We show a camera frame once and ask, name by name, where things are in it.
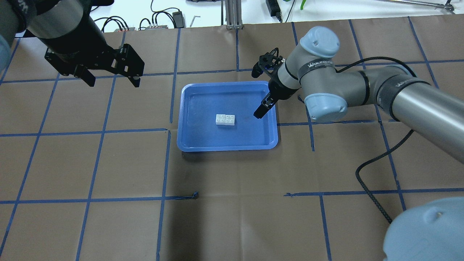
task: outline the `light blue joint cap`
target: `light blue joint cap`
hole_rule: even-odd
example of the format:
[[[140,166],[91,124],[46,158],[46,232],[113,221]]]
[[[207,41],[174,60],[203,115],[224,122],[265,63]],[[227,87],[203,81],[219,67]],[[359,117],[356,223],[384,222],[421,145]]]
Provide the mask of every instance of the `light blue joint cap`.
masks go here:
[[[464,197],[408,209],[387,230],[384,261],[464,260]]]
[[[340,40],[327,27],[315,26],[300,39],[300,45],[318,57],[332,58],[340,48]]]
[[[11,52],[10,45],[6,42],[5,38],[0,35],[0,72],[6,67],[10,61]]]
[[[342,97],[331,93],[314,93],[306,96],[304,104],[309,117],[319,123],[341,119],[348,112],[348,104]]]

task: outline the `white wall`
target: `white wall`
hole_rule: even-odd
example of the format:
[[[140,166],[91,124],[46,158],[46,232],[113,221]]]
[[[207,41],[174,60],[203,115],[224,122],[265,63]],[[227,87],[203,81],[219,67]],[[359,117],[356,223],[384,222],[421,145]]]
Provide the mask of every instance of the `white wall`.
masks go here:
[[[444,4],[445,0],[423,0],[435,1]],[[123,17],[129,26],[138,28],[142,18],[151,20],[150,11],[151,0],[115,0],[109,7],[100,7],[91,13],[93,19],[118,15]],[[442,9],[431,7],[411,6],[397,3],[380,2],[376,0],[307,0],[304,10],[300,10],[302,0],[296,0],[289,21],[318,21],[318,20],[341,20],[377,17],[400,17],[400,16],[421,16],[444,14]],[[285,2],[278,0],[283,13],[283,20],[286,19],[292,0]],[[464,1],[453,0],[456,13],[463,13]],[[162,10],[167,7],[177,7],[185,15],[186,26],[190,25],[194,15],[201,16],[196,18],[193,27],[219,26],[221,24],[221,2],[189,2],[186,0],[154,0],[153,9]],[[244,24],[278,23],[276,18],[269,16],[269,11],[265,0],[242,0],[242,20]],[[98,21],[98,26],[103,25],[104,20]],[[165,15],[158,16],[159,25],[169,25],[170,20]],[[117,29],[114,22],[106,26],[107,32]]]

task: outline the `power adapter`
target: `power adapter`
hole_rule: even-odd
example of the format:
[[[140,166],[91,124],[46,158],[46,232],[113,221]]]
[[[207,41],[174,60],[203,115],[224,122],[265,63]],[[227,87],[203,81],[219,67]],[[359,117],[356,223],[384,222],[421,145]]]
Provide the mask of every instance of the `power adapter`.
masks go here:
[[[184,28],[185,27],[185,20],[184,16],[182,15],[181,11],[173,13],[175,28]]]
[[[269,14],[275,16],[279,22],[282,23],[282,13],[280,12],[279,3],[277,0],[266,0],[267,9],[269,9]]]

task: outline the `metal rod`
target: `metal rod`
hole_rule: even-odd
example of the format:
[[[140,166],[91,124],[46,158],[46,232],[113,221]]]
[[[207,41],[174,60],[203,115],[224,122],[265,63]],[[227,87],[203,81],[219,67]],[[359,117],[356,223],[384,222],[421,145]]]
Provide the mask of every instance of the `metal rod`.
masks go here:
[[[398,4],[407,4],[407,5],[418,5],[418,6],[426,6],[426,7],[435,7],[435,8],[445,8],[445,5],[443,5],[443,4],[422,2],[422,1],[414,1],[414,0],[377,0],[377,1],[398,3]]]
[[[415,83],[398,93],[392,109],[397,119],[464,163],[464,101]]]
[[[224,25],[224,0],[221,0],[221,25]]]

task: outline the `blue tape grid line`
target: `blue tape grid line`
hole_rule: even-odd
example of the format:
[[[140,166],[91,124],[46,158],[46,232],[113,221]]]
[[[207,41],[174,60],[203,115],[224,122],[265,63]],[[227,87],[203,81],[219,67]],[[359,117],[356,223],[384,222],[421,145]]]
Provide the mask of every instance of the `blue tape grid line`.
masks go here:
[[[329,230],[327,229],[327,220],[325,218],[324,199],[319,195],[319,203],[321,204],[322,227],[324,228],[325,247],[327,249],[327,260],[332,261],[332,253],[330,252]]]
[[[11,56],[10,56],[10,61],[8,62],[7,66],[5,67],[5,70],[4,70],[4,72],[3,72],[3,75],[2,75],[1,78],[0,78],[0,85],[3,83],[3,80],[5,79],[6,72],[8,71],[8,68],[10,68],[11,61],[13,61],[14,54],[16,53],[16,50],[18,49],[18,46],[19,46],[19,42],[20,42],[20,41],[21,41],[21,39],[18,39],[18,41],[16,41],[16,45],[14,46],[13,52],[11,53]]]
[[[295,29],[295,23],[294,22],[291,23],[291,29],[293,30],[293,37],[295,38],[295,45],[297,46],[298,45],[298,37],[296,35],[296,29]]]
[[[55,90],[56,90],[56,87],[57,87],[57,84],[58,84],[58,78],[59,78],[59,74],[57,74],[57,77],[56,77],[57,80],[55,81],[55,84],[53,85],[52,93],[50,94],[50,98],[48,99],[48,104],[47,104],[47,107],[45,109],[44,117],[42,118],[42,123],[40,124],[39,132],[38,132],[37,137],[35,139],[34,146],[32,148],[32,152],[31,152],[31,156],[29,157],[29,161],[27,163],[26,171],[24,173],[24,177],[23,177],[23,180],[21,182],[21,186],[19,187],[18,195],[16,196],[16,202],[15,202],[13,210],[11,212],[10,220],[8,222],[8,226],[6,227],[5,235],[3,236],[2,244],[0,246],[0,256],[3,253],[3,248],[5,247],[6,239],[8,237],[8,233],[10,231],[11,224],[13,223],[14,214],[16,213],[16,209],[18,208],[18,201],[21,198],[21,194],[23,192],[24,185],[26,183],[27,175],[29,174],[29,169],[31,168],[32,160],[34,158],[35,150],[37,149],[37,144],[39,143],[40,134],[42,133],[42,130],[43,130],[44,125],[45,125],[45,119],[47,118],[47,114],[48,114],[48,111],[50,109],[50,104],[52,103],[53,95],[55,94]]]
[[[396,189],[393,190],[372,190],[373,194],[397,194]],[[442,188],[442,189],[402,189],[401,193],[438,193],[438,192],[464,192],[464,188]],[[352,190],[352,191],[322,191],[322,192],[298,192],[298,193],[286,193],[284,196],[348,196],[348,195],[365,195],[366,192],[363,190]],[[198,193],[194,192],[192,196],[148,196],[148,197],[119,197],[119,198],[92,198],[90,202],[126,202],[126,201],[161,201],[161,200],[183,200],[183,199],[195,199]],[[43,204],[43,203],[83,203],[87,202],[88,199],[77,198],[77,199],[34,199],[34,200],[3,200],[0,201],[0,205],[8,204]]]
[[[372,194],[397,194],[398,190],[372,190]],[[438,192],[464,192],[464,188],[444,188],[444,189],[402,189],[401,193],[438,193]],[[347,196],[365,195],[365,191],[324,191],[324,192],[298,192],[286,193],[284,196]]]
[[[349,22],[349,25],[350,25],[350,28],[351,28],[351,32],[353,33],[354,43],[356,44],[356,49],[358,50],[359,58],[363,59],[361,48],[359,46],[359,42],[358,42],[358,39],[356,37],[356,32],[354,31],[353,23],[351,22],[351,20],[348,20],[348,22]],[[362,63],[362,68],[364,70],[366,69],[366,65],[364,63]],[[385,148],[387,150],[389,150],[390,148],[389,148],[389,145],[388,145],[387,134],[385,133],[385,129],[384,129],[383,123],[382,123],[382,117],[380,116],[379,108],[378,108],[377,105],[375,106],[375,112],[376,112],[378,120],[379,120],[380,130],[382,131],[382,137],[383,137],[383,140],[384,140],[384,143],[385,143]],[[395,168],[395,164],[393,162],[392,154],[388,155],[388,159],[390,161],[390,166],[392,168],[393,178],[395,179],[396,188],[397,188],[398,195],[399,195],[399,198],[400,198],[401,206],[402,206],[403,211],[404,211],[404,210],[406,210],[406,204],[405,204],[405,201],[404,201],[404,198],[403,198],[403,194],[401,193],[400,182],[397,179],[396,168]]]
[[[108,98],[108,105],[106,107],[105,121],[103,122],[103,129],[102,129],[102,133],[101,133],[101,136],[100,136],[100,143],[98,145],[97,159],[95,160],[95,165],[94,165],[93,173],[92,173],[92,180],[90,182],[89,195],[87,197],[87,204],[85,206],[84,220],[82,222],[81,234],[79,236],[79,244],[77,246],[76,261],[79,260],[79,257],[80,257],[80,254],[81,254],[82,241],[84,239],[84,232],[85,232],[85,225],[87,224],[87,217],[88,217],[89,208],[90,208],[90,199],[92,198],[93,186],[95,184],[95,177],[97,175],[98,163],[100,161],[100,155],[101,155],[101,152],[102,152],[103,139],[105,137],[106,124],[108,122],[108,115],[110,114],[111,99],[113,98],[113,92],[114,92],[114,88],[115,88],[115,83],[116,83],[116,77],[113,77],[113,83],[111,85],[110,97]]]
[[[179,43],[180,43],[180,28],[177,29],[177,41],[176,41],[176,48],[175,48],[175,60],[174,60],[174,74],[173,74],[173,89],[171,94],[171,111],[169,113],[169,122],[173,122],[173,114],[174,114],[174,98],[175,98],[175,82],[177,80],[177,65],[179,61]]]
[[[161,251],[161,235],[163,229],[163,218],[164,218],[164,204],[166,197],[166,186],[168,183],[168,165],[169,165],[169,150],[171,148],[171,131],[168,131],[168,142],[166,144],[166,159],[164,162],[164,179],[163,179],[163,192],[161,200],[161,209],[160,209],[160,220],[158,224],[158,240],[156,243],[156,261],[160,260],[160,251]]]
[[[116,197],[116,198],[91,198],[90,202],[126,202],[126,201],[161,201],[161,200],[183,200],[195,199],[198,192],[194,192],[192,196],[146,196],[146,197]],[[83,203],[88,202],[85,198],[76,199],[33,199],[33,200],[4,200],[0,201],[0,205],[6,204],[43,204],[43,203]]]
[[[435,87],[439,88],[438,83],[435,79],[435,75],[433,75],[432,68],[430,67],[429,61],[427,60],[427,56],[425,55],[424,49],[422,48],[419,38],[417,37],[416,30],[414,29],[414,25],[412,24],[412,21],[411,21],[411,17],[408,16],[407,19],[409,21],[409,26],[411,27],[412,34],[414,35],[417,45],[419,46],[420,52],[422,53],[422,56],[424,57],[425,65],[427,65],[427,69],[429,70],[430,76],[432,77],[433,84],[435,84]]]
[[[464,59],[454,59],[454,60],[436,60],[436,61],[429,61],[427,60],[426,56],[425,56],[425,52],[419,42],[419,39],[417,37],[417,34],[415,32],[415,29],[413,27],[413,24],[412,24],[412,21],[410,18],[409,19],[409,23],[410,23],[410,26],[411,26],[411,29],[412,29],[412,32],[414,34],[414,37],[418,43],[418,46],[422,52],[422,55],[424,57],[424,62],[422,61],[418,61],[418,62],[406,62],[406,64],[426,64],[427,65],[427,68],[431,74],[431,77],[433,79],[433,82],[434,84],[438,87],[438,84],[435,80],[435,77],[433,75],[433,72],[432,72],[432,69],[430,67],[430,63],[452,63],[452,62],[464,62]],[[356,35],[355,35],[355,32],[354,32],[354,28],[353,28],[353,25],[352,25],[352,22],[351,20],[349,20],[349,23],[350,23],[350,27],[352,29],[352,33],[353,33],[353,36],[354,36],[354,39],[355,39],[355,43],[356,43],[356,47],[358,49],[358,53],[360,55],[360,58],[362,58],[362,53],[361,53],[361,50],[359,48],[359,44],[357,42],[357,38],[356,38]],[[295,25],[294,23],[292,22],[292,30],[293,30],[293,33],[294,33],[294,38],[295,38],[295,44],[298,43],[297,41],[297,37],[296,37],[296,30],[295,30]],[[175,78],[176,78],[176,75],[177,74],[199,74],[199,73],[221,73],[221,72],[232,72],[232,71],[238,71],[238,72],[243,72],[243,71],[246,71],[246,72],[249,72],[251,71],[252,69],[239,69],[239,63],[238,63],[238,31],[236,32],[236,52],[237,52],[237,68],[236,70],[216,70],[216,71],[198,71],[198,72],[177,72],[177,62],[178,62],[178,52],[179,52],[179,41],[180,41],[180,29],[178,31],[178,38],[177,38],[177,47],[176,47],[176,57],[175,57],[175,65],[174,65],[174,72],[168,72],[168,73],[148,73],[148,74],[144,74],[144,76],[161,76],[161,75],[173,75],[174,76],[174,79],[173,79],[173,94],[172,94],[172,98],[174,98],[174,95],[175,95]],[[20,198],[20,194],[22,193],[22,189],[24,188],[24,184],[26,182],[26,178],[27,178],[27,173],[30,169],[30,165],[32,163],[32,159],[33,159],[33,155],[35,153],[35,150],[37,148],[37,144],[38,144],[38,141],[39,141],[39,137],[40,136],[56,136],[56,135],[84,135],[84,134],[101,134],[102,135],[102,138],[100,140],[100,147],[99,147],[99,150],[98,150],[98,153],[97,155],[100,154],[101,152],[101,145],[103,144],[103,137],[104,137],[104,134],[105,133],[119,133],[119,132],[141,132],[141,131],[166,131],[166,129],[141,129],[141,130],[103,130],[103,131],[87,131],[87,132],[63,132],[63,133],[41,133],[42,129],[43,129],[43,124],[45,122],[45,118],[46,118],[46,115],[48,113],[48,110],[49,110],[49,107],[50,107],[50,104],[51,104],[51,101],[52,101],[52,97],[53,97],[53,94],[56,90],[56,85],[57,85],[57,82],[58,81],[65,81],[65,80],[79,80],[79,79],[76,79],[76,78],[59,78],[59,75],[56,79],[35,79],[35,80],[13,80],[13,81],[4,81],[4,78],[6,76],[6,73],[7,73],[7,70],[11,64],[11,61],[13,59],[13,56],[14,54],[16,53],[16,50],[19,46],[19,42],[20,42],[20,39],[18,39],[17,43],[16,43],[16,46],[12,52],[12,56],[10,58],[10,63],[8,64],[8,66],[6,67],[3,75],[2,75],[2,78],[0,79],[0,84],[1,83],[23,83],[23,82],[44,82],[44,81],[54,81],[55,84],[54,84],[54,88],[53,88],[53,91],[52,91],[52,94],[50,96],[50,99],[49,99],[49,103],[48,103],[48,106],[46,108],[46,111],[45,111],[45,114],[44,114],[44,118],[43,118],[43,121],[42,121],[42,124],[41,124],[41,127],[40,127],[40,130],[39,130],[39,133],[26,133],[26,134],[1,134],[0,137],[27,137],[27,136],[32,136],[32,137],[37,137],[36,138],[36,142],[34,144],[34,147],[33,147],[33,150],[32,150],[32,153],[31,153],[31,156],[30,156],[30,160],[28,162],[28,166],[27,166],[27,169],[26,169],[26,172],[25,172],[25,176],[23,178],[23,182],[22,182],[22,185],[20,187],[20,191],[18,193],[18,196],[17,196],[17,199],[16,201],[0,201],[0,204],[14,204],[14,208],[13,208],[13,211],[12,211],[12,215],[10,217],[10,220],[9,220],[9,223],[8,223],[8,227],[7,227],[7,230],[5,232],[5,235],[3,237],[3,241],[2,241],[2,245],[0,247],[0,255],[3,251],[3,248],[5,246],[5,242],[6,242],[6,239],[7,239],[7,236],[8,236],[8,232],[9,232],[9,229],[11,227],[11,224],[13,222],[13,218],[14,218],[14,213],[16,211],[16,208],[18,206],[18,204],[31,204],[31,203],[64,203],[64,202],[69,202],[69,203],[72,203],[72,202],[87,202],[87,207],[86,207],[86,213],[85,213],[85,219],[84,219],[84,222],[86,222],[86,217],[87,217],[87,214],[88,214],[88,206],[89,206],[89,203],[90,202],[121,202],[121,201],[162,201],[162,205],[164,205],[164,201],[165,200],[177,200],[177,199],[189,199],[189,198],[194,198],[195,197],[195,194],[194,196],[192,197],[175,197],[175,196],[172,196],[172,197],[167,197],[165,195],[166,193],[166,180],[167,180],[167,162],[168,162],[168,150],[169,150],[169,143],[170,143],[170,132],[168,132],[168,148],[167,148],[167,155],[166,155],[166,166],[165,166],[165,179],[164,179],[164,183],[163,183],[163,196],[161,197],[135,197],[135,198],[94,198],[94,199],[66,199],[66,200],[19,200]],[[362,65],[359,65],[359,66],[363,66],[363,68],[365,68],[365,66],[367,65],[392,65],[394,63],[389,63],[389,62],[386,62],[386,63],[365,63],[365,64],[362,64]],[[108,107],[107,107],[107,114],[106,114],[106,118],[105,118],[105,122],[107,121],[107,117],[108,117],[108,113],[109,113],[109,107],[110,107],[110,103],[111,103],[111,97],[112,97],[112,93],[113,93],[113,90],[114,90],[114,82],[115,82],[115,79],[116,78],[121,78],[123,76],[121,75],[115,75],[115,76],[99,76],[99,77],[96,77],[96,78],[113,78],[113,86],[112,86],[112,90],[111,90],[111,94],[110,94],[110,99],[109,99],[109,104],[108,104]],[[173,112],[173,101],[171,102],[171,122],[172,122],[172,112]],[[377,111],[377,114],[378,114],[378,117],[379,117],[379,123],[381,124],[381,118],[380,118],[380,115],[379,115],[379,112],[378,112],[378,108],[376,107],[376,111]],[[372,120],[368,120],[368,121],[345,121],[345,122],[336,122],[336,123],[364,123],[364,122],[373,122]],[[294,126],[294,125],[309,125],[310,127],[310,133],[311,133],[311,147],[312,149],[314,150],[314,142],[313,142],[313,137],[312,137],[312,128],[311,128],[311,125],[312,124],[323,124],[323,123],[282,123],[282,124],[278,124],[279,126]],[[385,141],[387,140],[386,136],[385,136],[385,132],[383,130],[383,126],[381,124],[381,128],[382,128],[382,134],[384,135],[384,139]],[[394,170],[394,166],[392,166],[392,169],[394,171],[394,176],[396,177],[396,173],[395,173],[395,170]],[[93,188],[93,182],[94,182],[94,179],[95,179],[95,176],[92,177],[92,187],[91,189]],[[380,191],[373,191],[374,194],[402,194],[402,193],[420,193],[420,192],[462,192],[464,191],[464,188],[451,188],[451,189],[406,189],[406,190],[403,190],[399,187],[399,184],[398,184],[398,189],[397,190],[380,190]],[[330,196],[330,195],[363,195],[365,194],[364,191],[341,191],[341,192],[303,192],[303,193],[296,193],[296,194],[287,194],[285,196],[319,196],[319,197],[322,197],[322,196]],[[163,213],[163,210],[164,208],[161,209],[160,211],[160,224],[159,224],[159,234],[158,234],[158,237],[161,236],[161,226],[162,226],[162,217],[164,215]],[[83,231],[81,233],[81,236],[83,237],[84,235],[84,222],[83,222]],[[160,250],[160,246],[161,245],[161,238],[158,238],[158,245],[157,245],[157,260],[159,260],[159,250]],[[80,238],[80,241],[79,241],[79,250],[78,250],[78,254],[80,253],[80,248],[82,246],[82,238]],[[330,249],[329,249],[329,245],[328,245],[328,258],[331,259],[331,256],[330,256]]]
[[[437,64],[437,63],[463,63],[463,60],[436,60],[436,61],[427,61],[429,64]],[[395,63],[365,63],[365,66],[375,66],[375,65],[394,65]],[[412,64],[426,64],[424,61],[419,62],[405,62],[405,64],[412,65]],[[348,65],[335,65],[336,67],[346,67]],[[230,70],[213,70],[213,71],[189,71],[189,72],[176,72],[176,75],[183,75],[183,74],[202,74],[202,73],[218,73],[218,72],[251,72],[253,69],[230,69]],[[163,75],[174,75],[173,72],[161,72],[161,73],[144,73],[143,76],[163,76]],[[97,79],[102,78],[113,78],[114,76],[96,76]],[[116,78],[123,78],[122,75],[116,75]],[[10,81],[3,81],[0,83],[30,83],[30,82],[54,82],[56,79],[32,79],[32,80],[10,80]],[[81,80],[79,78],[59,78],[58,81],[75,81]]]
[[[128,130],[106,130],[105,133],[124,133],[124,132],[150,132],[150,131],[167,131],[164,128],[156,129],[128,129]],[[77,131],[77,132],[50,132],[41,133],[41,136],[66,136],[66,135],[86,135],[102,134],[102,131]],[[31,137],[38,136],[38,133],[18,133],[18,134],[0,134],[0,137]]]
[[[295,45],[297,46],[298,45],[298,37],[296,35],[296,29],[295,29],[295,23],[291,23],[291,28],[292,28],[292,32],[293,32],[293,38],[295,39]],[[308,122],[307,122],[307,125],[309,127],[309,140],[311,141],[311,150],[314,152],[315,149],[314,149],[314,132],[313,132],[313,122],[311,122],[311,118],[309,117],[309,112],[308,112],[308,108],[306,108],[306,106],[304,107],[304,109],[306,110],[306,117],[308,118]]]

